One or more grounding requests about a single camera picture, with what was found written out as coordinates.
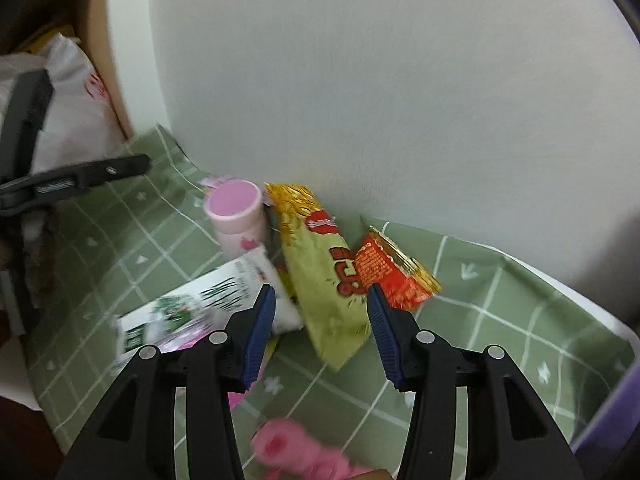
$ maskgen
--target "pink bottle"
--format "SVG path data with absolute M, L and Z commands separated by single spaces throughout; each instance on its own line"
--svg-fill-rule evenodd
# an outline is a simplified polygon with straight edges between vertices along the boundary
M 351 464 L 339 449 L 322 446 L 289 418 L 267 422 L 255 433 L 251 444 L 263 465 L 303 480 L 345 480 L 371 471 Z
M 266 245 L 268 229 L 262 192 L 253 182 L 224 182 L 209 193 L 204 211 L 211 218 L 220 248 L 230 260 L 260 244 Z

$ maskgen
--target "green snack bag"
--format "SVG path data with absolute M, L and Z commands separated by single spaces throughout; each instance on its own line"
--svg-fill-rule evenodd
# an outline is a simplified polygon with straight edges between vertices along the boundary
M 267 184 L 311 342 L 339 370 L 369 337 L 366 291 L 334 220 L 303 186 Z

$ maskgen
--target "pink toy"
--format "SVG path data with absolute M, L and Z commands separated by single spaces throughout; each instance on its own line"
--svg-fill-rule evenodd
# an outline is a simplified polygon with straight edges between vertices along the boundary
M 344 480 L 371 471 L 351 465 L 339 449 L 323 447 L 288 418 L 267 422 L 254 435 L 251 444 L 263 465 L 305 480 Z

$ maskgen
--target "white wall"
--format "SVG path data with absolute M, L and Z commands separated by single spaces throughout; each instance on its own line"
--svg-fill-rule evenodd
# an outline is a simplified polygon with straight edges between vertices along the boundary
M 106 0 L 111 59 L 130 129 L 146 133 L 171 122 L 151 40 L 149 0 Z
M 611 0 L 150 0 L 206 170 L 299 182 L 640 305 L 640 46 Z

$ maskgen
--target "black clamp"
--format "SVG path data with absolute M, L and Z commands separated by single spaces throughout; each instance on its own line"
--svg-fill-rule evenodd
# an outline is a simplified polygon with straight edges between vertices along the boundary
M 564 436 L 507 352 L 454 348 L 391 308 L 379 285 L 367 310 L 386 378 L 416 392 L 398 480 L 449 480 L 456 388 L 468 394 L 466 480 L 582 480 Z
M 40 316 L 31 304 L 24 277 L 24 250 L 20 215 L 34 208 L 88 192 L 110 180 L 137 176 L 149 168 L 146 155 L 125 156 L 66 166 L 30 175 L 33 152 L 53 96 L 46 70 L 27 72 L 14 85 L 0 133 L 0 230 L 13 257 L 7 269 L 10 294 L 28 332 Z
M 192 348 L 143 346 L 114 380 L 66 455 L 57 480 L 174 480 L 175 389 L 187 388 L 191 480 L 242 480 L 228 392 L 257 379 L 275 291 L 263 285 L 253 308 Z

